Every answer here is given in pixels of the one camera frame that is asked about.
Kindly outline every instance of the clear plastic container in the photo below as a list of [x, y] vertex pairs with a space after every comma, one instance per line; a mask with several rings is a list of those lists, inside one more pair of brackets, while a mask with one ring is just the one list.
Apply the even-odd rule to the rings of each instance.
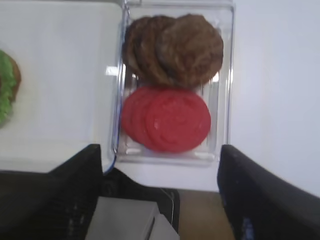
[[123, 5], [122, 35], [135, 19], [143, 16], [165, 15], [179, 17], [186, 14], [203, 15], [219, 29], [224, 42], [221, 70], [197, 94], [206, 102], [211, 114], [211, 131], [197, 148], [180, 154], [153, 152], [133, 141], [120, 126], [121, 109], [125, 99], [139, 87], [135, 75], [119, 63], [118, 94], [113, 124], [112, 148], [117, 161], [153, 164], [207, 166], [218, 161], [221, 146], [229, 143], [230, 91], [233, 74], [234, 6], [231, 1], [129, 1]]

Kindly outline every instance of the wooden floor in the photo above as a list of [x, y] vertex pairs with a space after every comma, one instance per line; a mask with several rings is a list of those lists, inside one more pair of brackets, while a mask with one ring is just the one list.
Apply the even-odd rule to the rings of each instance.
[[181, 240], [234, 240], [218, 193], [184, 190], [179, 193]]

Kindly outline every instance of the white table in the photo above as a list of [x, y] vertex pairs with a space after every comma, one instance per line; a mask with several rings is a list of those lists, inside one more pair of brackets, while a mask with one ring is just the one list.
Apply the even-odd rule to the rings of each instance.
[[[275, 175], [320, 196], [320, 3], [235, 3], [230, 143]], [[218, 165], [115, 166], [142, 185], [216, 192]]]

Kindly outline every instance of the white surface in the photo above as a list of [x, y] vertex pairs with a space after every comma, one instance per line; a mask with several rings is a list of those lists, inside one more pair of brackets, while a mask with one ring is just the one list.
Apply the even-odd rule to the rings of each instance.
[[22, 83], [0, 130], [0, 169], [47, 172], [90, 143], [113, 161], [114, 77], [122, 10], [111, 3], [0, 0], [0, 49]]
[[[318, 0], [235, 0], [231, 144], [320, 196]], [[218, 191], [217, 167], [117, 163], [140, 184]]]

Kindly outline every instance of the plastic clamshell container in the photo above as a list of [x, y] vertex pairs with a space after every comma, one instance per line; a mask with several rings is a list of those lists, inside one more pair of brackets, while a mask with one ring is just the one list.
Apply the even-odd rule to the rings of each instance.
[[113, 150], [117, 161], [207, 166], [219, 160], [221, 146], [229, 142], [230, 91], [232, 82], [234, 6], [231, 1], [174, 1], [140, 0], [129, 1], [123, 6], [122, 41], [127, 27], [132, 21], [143, 16], [165, 15], [179, 17], [186, 14], [203, 15], [221, 34], [224, 42], [224, 58], [221, 70], [197, 90], [211, 114], [211, 131], [201, 145], [195, 149], [179, 153], [153, 152], [133, 141], [120, 125], [121, 109], [125, 99], [139, 86], [139, 80], [119, 66], [118, 97], [113, 126]]
[[[212, 123], [207, 139], [182, 154], [152, 152], [120, 127], [125, 98], [139, 83], [126, 75], [126, 28], [142, 16], [201, 14], [220, 30], [220, 72], [198, 92]], [[0, 49], [22, 82], [0, 126], [0, 170], [49, 172], [89, 144], [101, 145], [103, 171], [115, 160], [207, 166], [229, 142], [234, 7], [227, 0], [0, 0]]]

